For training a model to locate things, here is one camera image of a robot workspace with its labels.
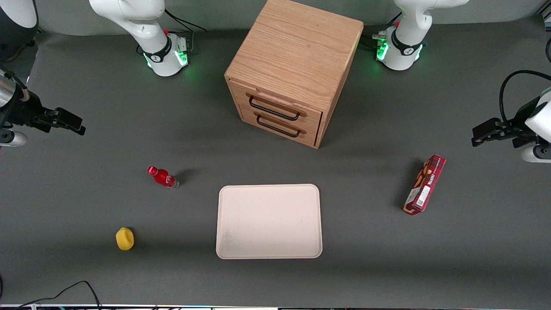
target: bottle cap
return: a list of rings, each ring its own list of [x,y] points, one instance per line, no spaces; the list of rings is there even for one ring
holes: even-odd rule
[[[151,175],[156,175],[158,172],[159,172],[159,170],[157,168],[155,168],[154,166],[149,166],[149,168],[147,168],[147,173],[149,173]]]

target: red box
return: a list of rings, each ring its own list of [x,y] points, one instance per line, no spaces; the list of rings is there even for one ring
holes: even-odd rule
[[[430,194],[433,193],[434,185],[436,185],[436,181],[438,181],[445,163],[446,160],[444,158],[434,155],[423,164],[423,168],[417,175],[415,185],[409,192],[408,199],[404,205],[403,210],[405,212],[410,215],[416,215],[425,211]]]

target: white tray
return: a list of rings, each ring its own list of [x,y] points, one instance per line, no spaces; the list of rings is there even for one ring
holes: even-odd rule
[[[316,258],[320,192],[313,184],[226,186],[218,200],[222,259]]]

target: green led light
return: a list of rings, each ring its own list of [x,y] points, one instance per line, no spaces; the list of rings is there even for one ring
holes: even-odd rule
[[[379,49],[377,50],[377,58],[379,60],[383,60],[385,59],[385,56],[386,56],[386,52],[388,51],[388,43],[385,42],[382,46],[379,47]]]
[[[151,63],[149,63],[149,59],[147,59],[145,53],[143,54],[143,57],[145,58],[145,61],[147,61],[147,66],[151,68]]]
[[[187,65],[187,53],[174,51],[174,55],[176,55],[176,58],[178,58],[178,61],[182,66]]]
[[[419,56],[421,55],[421,50],[423,49],[423,44],[419,47],[419,51],[417,52],[417,56],[415,56],[415,60],[419,59]]]

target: cabinet top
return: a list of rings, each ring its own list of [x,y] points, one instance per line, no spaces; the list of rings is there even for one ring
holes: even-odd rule
[[[268,0],[226,71],[259,92],[326,111],[364,24],[289,0]]]

